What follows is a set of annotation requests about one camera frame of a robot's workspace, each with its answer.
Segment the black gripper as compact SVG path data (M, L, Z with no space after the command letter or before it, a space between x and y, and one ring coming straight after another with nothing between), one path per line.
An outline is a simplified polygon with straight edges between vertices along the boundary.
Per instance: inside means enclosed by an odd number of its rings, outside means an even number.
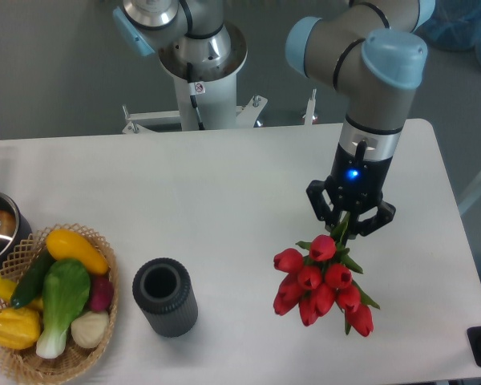
M330 175L312 180L307 197L319 221L331 231L340 223L342 212L361 215L377 207L376 213L363 221L355 216L348 225L348 238L366 237L394 219L396 208L382 200L382 188L392 157L386 160L358 159L340 144L337 146Z

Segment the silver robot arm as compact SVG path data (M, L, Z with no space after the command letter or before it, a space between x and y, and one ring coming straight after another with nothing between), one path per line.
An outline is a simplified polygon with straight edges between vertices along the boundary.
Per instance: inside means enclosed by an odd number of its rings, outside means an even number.
M416 30L434 8L432 1L352 1L334 20L299 20L286 39L296 72L350 101L331 173L306 190L317 219L344 239L394 218L382 187L422 82L427 47ZM247 47L224 19L223 2L123 1L113 19L133 50L158 55L172 76L185 131L240 124L236 76Z

